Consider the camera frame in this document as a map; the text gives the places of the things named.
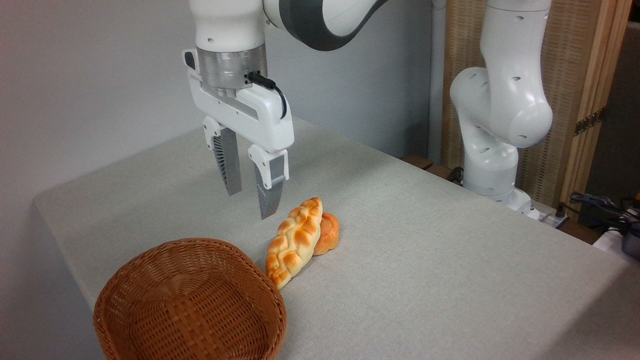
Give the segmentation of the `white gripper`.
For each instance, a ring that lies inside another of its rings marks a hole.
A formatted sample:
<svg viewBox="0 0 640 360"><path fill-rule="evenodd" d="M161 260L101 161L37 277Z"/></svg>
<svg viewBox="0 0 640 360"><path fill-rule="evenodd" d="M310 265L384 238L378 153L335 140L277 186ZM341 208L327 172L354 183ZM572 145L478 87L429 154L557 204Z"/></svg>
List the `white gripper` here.
<svg viewBox="0 0 640 360"><path fill-rule="evenodd" d="M214 153L227 194L242 191L239 134L254 144L247 153L254 164L260 217L267 219L277 212L284 183L290 179L286 149L295 141L291 112L282 116L281 96L258 84L237 89L234 97L222 96L202 79L196 50L185 50L182 57L194 104L206 115L206 146Z"/></svg>

